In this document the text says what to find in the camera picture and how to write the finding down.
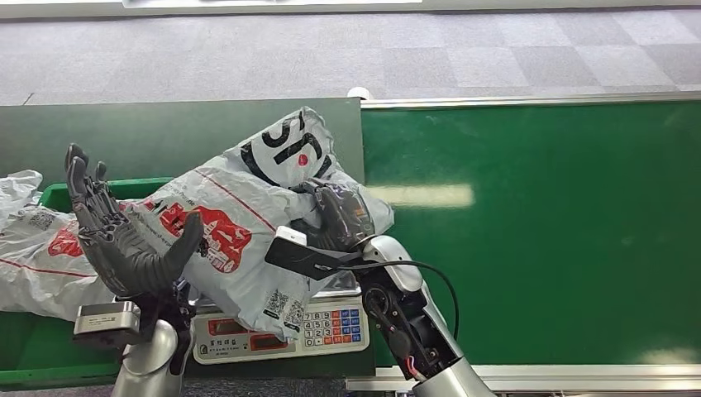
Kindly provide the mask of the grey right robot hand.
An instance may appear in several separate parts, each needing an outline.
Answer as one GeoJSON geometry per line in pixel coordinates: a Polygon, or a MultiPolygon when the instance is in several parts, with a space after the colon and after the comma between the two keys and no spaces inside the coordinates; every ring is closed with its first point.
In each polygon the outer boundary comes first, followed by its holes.
{"type": "Polygon", "coordinates": [[[302,219],[291,222],[292,229],[307,236],[308,245],[348,252],[375,235],[370,211],[358,189],[322,179],[309,179],[293,191],[310,194],[314,199],[312,210],[321,219],[318,227],[302,219]]]}

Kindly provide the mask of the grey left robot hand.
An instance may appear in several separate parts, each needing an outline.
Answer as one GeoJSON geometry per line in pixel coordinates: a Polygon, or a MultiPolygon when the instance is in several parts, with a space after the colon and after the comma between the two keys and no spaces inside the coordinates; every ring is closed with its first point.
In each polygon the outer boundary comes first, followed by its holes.
{"type": "Polygon", "coordinates": [[[120,211],[99,162],[87,174],[88,156],[72,143],[64,160],[66,184],[79,224],[84,255],[107,288],[120,298],[171,289],[203,239],[200,212],[189,213],[184,229],[166,253],[160,254],[120,211]]]}

